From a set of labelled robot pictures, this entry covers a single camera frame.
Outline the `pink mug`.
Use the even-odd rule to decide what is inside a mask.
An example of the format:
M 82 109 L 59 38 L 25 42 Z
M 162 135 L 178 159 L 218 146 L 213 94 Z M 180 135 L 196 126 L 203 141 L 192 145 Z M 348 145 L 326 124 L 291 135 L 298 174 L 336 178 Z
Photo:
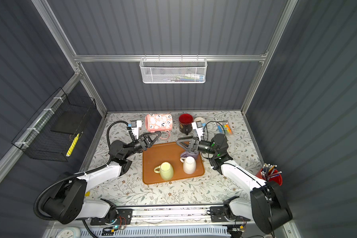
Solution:
M 167 140 L 171 136 L 171 130 L 173 129 L 173 117 L 171 114 L 147 114 L 145 127 L 148 132 L 166 132 L 168 136 L 160 138 Z

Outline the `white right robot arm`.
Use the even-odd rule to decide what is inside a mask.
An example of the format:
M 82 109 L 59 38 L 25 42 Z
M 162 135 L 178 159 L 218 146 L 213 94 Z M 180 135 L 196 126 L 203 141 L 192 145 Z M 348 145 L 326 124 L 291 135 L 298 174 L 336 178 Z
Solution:
M 265 234 L 291 221 L 293 214 L 280 186 L 258 178 L 236 163 L 228 154 L 225 135 L 216 134 L 211 141 L 198 137 L 179 138 L 176 144 L 190 154 L 207 153 L 212 169 L 235 182 L 248 194 L 248 200 L 233 196 L 223 202 L 223 216 L 229 221 L 238 217 L 252 220 Z

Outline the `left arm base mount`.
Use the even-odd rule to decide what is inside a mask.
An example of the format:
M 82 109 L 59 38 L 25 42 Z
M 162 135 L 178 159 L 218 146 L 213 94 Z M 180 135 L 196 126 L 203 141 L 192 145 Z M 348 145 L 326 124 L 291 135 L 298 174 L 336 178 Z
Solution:
M 104 225 L 126 226 L 131 223 L 132 214 L 133 214 L 132 209 L 111 210 L 104 218 L 92 218 L 90 221 L 90 225 L 91 226 L 104 226 Z

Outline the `light green mug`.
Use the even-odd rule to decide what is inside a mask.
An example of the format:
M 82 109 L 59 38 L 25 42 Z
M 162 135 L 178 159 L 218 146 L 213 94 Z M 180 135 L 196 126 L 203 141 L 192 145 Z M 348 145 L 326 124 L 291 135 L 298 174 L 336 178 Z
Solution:
M 174 176 L 174 169 L 169 162 L 163 162 L 154 169 L 154 172 L 160 174 L 163 180 L 170 180 Z

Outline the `light blue mug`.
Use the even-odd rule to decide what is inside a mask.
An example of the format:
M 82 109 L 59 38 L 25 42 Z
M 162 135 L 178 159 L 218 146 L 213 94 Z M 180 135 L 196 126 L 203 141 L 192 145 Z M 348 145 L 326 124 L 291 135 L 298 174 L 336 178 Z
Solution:
M 206 120 L 202 117 L 197 117 L 194 119 L 194 122 L 201 122 L 202 124 L 205 124 L 206 123 Z

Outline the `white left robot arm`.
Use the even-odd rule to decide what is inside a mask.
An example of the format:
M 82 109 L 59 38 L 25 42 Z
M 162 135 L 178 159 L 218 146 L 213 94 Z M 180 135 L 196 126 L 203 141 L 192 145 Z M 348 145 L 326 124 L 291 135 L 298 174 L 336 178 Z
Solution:
M 71 174 L 41 192 L 33 205 L 35 215 L 62 224 L 87 218 L 104 218 L 109 223 L 116 221 L 118 211 L 113 202 L 107 199 L 86 201 L 85 194 L 105 181 L 124 175 L 132 164 L 128 158 L 152 147 L 160 136 L 159 131 L 146 132 L 138 139 L 133 138 L 129 144 L 113 141 L 109 145 L 108 163 L 90 171 Z

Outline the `black mug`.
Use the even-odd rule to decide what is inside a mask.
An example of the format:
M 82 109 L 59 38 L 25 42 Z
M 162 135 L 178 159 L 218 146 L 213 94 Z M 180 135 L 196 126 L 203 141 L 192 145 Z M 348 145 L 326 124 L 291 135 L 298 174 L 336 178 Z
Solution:
M 179 130 L 185 135 L 189 135 L 192 131 L 193 116 L 190 114 L 182 114 L 178 118 L 179 120 Z

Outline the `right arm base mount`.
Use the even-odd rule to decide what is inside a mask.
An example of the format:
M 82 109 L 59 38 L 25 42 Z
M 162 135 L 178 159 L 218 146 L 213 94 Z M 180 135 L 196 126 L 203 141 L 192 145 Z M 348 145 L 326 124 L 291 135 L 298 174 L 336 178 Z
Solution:
M 210 216 L 213 223 L 251 221 L 251 218 L 234 215 L 229 208 L 224 206 L 211 206 L 206 214 Z

